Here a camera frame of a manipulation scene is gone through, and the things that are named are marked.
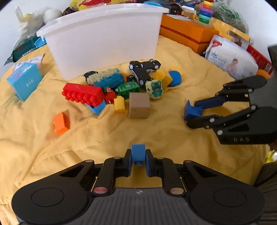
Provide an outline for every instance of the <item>white plastic bin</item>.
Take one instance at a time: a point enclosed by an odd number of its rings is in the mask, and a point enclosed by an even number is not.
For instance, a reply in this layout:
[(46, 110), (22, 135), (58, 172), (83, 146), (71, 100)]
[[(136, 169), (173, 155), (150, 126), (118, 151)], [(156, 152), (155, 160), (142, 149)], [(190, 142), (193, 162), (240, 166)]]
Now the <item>white plastic bin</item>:
[(37, 31), (44, 36), (65, 80), (155, 56), (161, 18), (169, 9), (147, 4), (100, 6), (57, 18)]

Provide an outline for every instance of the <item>light blue box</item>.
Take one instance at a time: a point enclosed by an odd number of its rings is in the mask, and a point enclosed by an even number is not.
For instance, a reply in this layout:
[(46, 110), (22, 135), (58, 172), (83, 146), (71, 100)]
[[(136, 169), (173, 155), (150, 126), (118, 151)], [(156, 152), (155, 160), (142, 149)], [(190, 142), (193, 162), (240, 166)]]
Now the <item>light blue box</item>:
[(96, 115), (100, 114), (100, 112), (105, 108), (105, 105), (106, 105), (105, 100), (103, 100), (102, 103), (97, 107), (89, 106), (86, 104), (86, 106)]
[(41, 82), (42, 75), (36, 64), (23, 63), (6, 80), (13, 87), (15, 94), (25, 101)]

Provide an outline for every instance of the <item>frog toy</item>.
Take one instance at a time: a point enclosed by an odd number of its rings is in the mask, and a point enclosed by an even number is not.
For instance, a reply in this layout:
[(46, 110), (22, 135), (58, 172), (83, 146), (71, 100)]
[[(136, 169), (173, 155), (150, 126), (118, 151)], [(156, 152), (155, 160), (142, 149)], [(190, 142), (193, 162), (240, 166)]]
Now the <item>frog toy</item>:
[(146, 87), (146, 92), (149, 94), (149, 97), (152, 99), (158, 99), (163, 94), (163, 88), (161, 87), (160, 80), (146, 81), (145, 87)]

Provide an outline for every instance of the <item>baby picture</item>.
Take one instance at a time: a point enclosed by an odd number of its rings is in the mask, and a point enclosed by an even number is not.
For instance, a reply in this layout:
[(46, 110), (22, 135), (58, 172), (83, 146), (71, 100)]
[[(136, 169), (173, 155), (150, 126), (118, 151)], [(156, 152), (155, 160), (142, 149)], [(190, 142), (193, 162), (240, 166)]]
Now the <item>baby picture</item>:
[(238, 60), (236, 58), (233, 59), (233, 61), (226, 66), (226, 71), (231, 75), (235, 74), (237, 72), (237, 64)]

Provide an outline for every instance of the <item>circular pad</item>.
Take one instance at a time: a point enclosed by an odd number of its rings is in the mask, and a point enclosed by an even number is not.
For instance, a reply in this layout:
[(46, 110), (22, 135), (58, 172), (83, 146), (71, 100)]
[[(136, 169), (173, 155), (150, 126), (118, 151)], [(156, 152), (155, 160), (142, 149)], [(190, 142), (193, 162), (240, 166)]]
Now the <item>circular pad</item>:
[(51, 207), (61, 203), (64, 198), (64, 193), (55, 188), (44, 188), (33, 193), (31, 199), (37, 206)]
[(246, 197), (241, 191), (224, 188), (214, 193), (214, 200), (222, 206), (237, 207), (246, 201)]
[(194, 210), (204, 219), (215, 224), (239, 225), (257, 220), (264, 209), (263, 195), (244, 183), (198, 185), (190, 195)]
[(37, 181), (19, 189), (12, 198), (16, 216), (27, 224), (64, 224), (80, 215), (88, 195), (78, 184)]

